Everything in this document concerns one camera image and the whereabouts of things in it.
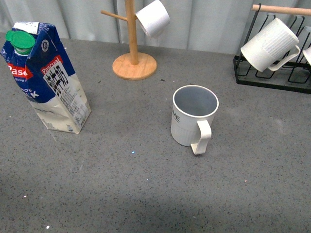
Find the white mug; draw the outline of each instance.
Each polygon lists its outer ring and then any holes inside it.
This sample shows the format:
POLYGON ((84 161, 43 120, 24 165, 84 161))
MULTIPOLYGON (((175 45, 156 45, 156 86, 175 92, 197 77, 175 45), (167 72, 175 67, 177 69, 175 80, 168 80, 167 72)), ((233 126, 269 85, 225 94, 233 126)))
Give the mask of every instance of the white mug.
POLYGON ((307 48, 306 50, 302 50, 302 52, 308 63, 311 65, 311 47, 307 48))
POLYGON ((203 154, 211 138, 211 124, 218 109, 217 96, 209 89, 187 85, 173 95, 171 133, 179 144, 203 154))
POLYGON ((136 13, 143 31, 148 37, 157 37, 170 23, 170 17, 160 0, 155 0, 136 13))
POLYGON ((285 63, 300 53, 297 36, 279 18, 272 20, 257 35, 241 48, 247 61, 258 71, 266 68, 271 71, 280 69, 285 63), (278 64, 272 64, 289 50, 296 48, 297 52, 286 56, 278 64))

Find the red logo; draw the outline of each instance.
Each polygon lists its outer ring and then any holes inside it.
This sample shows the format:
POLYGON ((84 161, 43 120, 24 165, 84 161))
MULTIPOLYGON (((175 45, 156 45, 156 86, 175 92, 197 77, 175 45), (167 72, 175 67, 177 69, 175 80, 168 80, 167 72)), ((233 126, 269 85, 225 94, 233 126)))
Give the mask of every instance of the red logo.
POLYGON ((8 67, 10 68, 10 71, 14 77, 24 78, 24 79, 30 79, 31 77, 33 77, 33 74, 30 72, 27 66, 17 67, 13 65, 12 63, 8 63, 8 67))
POLYGON ((57 62, 63 63, 63 59, 61 58, 60 55, 55 56, 53 60, 50 61, 50 63, 48 63, 45 67, 42 67, 41 72, 43 74, 46 74, 57 62))

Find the wooden rod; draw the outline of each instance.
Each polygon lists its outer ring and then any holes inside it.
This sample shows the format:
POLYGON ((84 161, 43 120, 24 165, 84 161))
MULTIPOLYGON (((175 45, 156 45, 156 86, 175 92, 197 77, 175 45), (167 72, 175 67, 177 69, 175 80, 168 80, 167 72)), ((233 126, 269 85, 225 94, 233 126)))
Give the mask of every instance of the wooden rod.
POLYGON ((122 17, 122 16, 119 16, 119 15, 116 15, 116 14, 111 13, 111 12, 108 12, 108 11, 101 10, 101 13, 104 14, 104 15, 107 15, 107 16, 112 16, 112 17, 114 17, 114 18, 118 18, 118 19, 127 21, 127 18, 122 17))
POLYGON ((305 8, 293 8, 293 7, 282 7, 282 6, 264 6, 253 5, 252 11, 258 11, 260 8, 261 12, 280 13, 288 15, 299 15, 299 16, 311 16, 311 9, 305 8))
POLYGON ((131 64, 138 64, 138 48, 136 37, 136 17, 135 17, 135 5, 134 0, 125 0, 128 39, 130 45, 131 64))

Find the mug handle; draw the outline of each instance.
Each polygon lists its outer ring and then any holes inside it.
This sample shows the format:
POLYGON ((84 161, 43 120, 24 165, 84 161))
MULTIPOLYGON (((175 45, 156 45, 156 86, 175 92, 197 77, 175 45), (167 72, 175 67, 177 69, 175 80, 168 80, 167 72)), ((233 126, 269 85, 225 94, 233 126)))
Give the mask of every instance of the mug handle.
POLYGON ((271 71, 277 71, 278 69, 280 69, 285 63, 287 63, 288 61, 290 61, 291 59, 293 59, 294 57, 298 56, 300 53, 300 48, 298 47, 298 45, 295 45, 296 49, 297 49, 297 53, 294 53, 290 56, 284 57, 283 60, 279 61, 278 64, 276 64, 275 66, 269 66, 268 69, 271 71))
POLYGON ((212 130, 207 120, 201 120, 197 122, 201 137, 198 143, 191 143, 191 148, 194 154, 203 154, 206 151, 207 143, 209 139, 212 137, 212 130))

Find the gray curtain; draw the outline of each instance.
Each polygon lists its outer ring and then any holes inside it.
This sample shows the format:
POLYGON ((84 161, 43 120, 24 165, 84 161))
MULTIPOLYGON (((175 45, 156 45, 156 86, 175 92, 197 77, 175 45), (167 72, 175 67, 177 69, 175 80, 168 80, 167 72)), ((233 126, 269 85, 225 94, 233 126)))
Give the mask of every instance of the gray curtain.
MULTIPOLYGON (((153 0, 136 0, 136 11, 153 0)), ((137 24, 139 45, 237 54, 254 15, 253 4, 311 8, 309 0, 161 0, 171 23, 157 39, 148 38, 137 24)), ((128 43, 127 25, 100 14, 126 16, 124 0, 0 0, 0 32, 16 21, 54 24, 61 38, 128 43)), ((260 13, 254 32, 266 17, 260 13)), ((285 23, 293 16, 278 14, 285 23)), ((306 17, 305 24, 311 20, 306 17)))

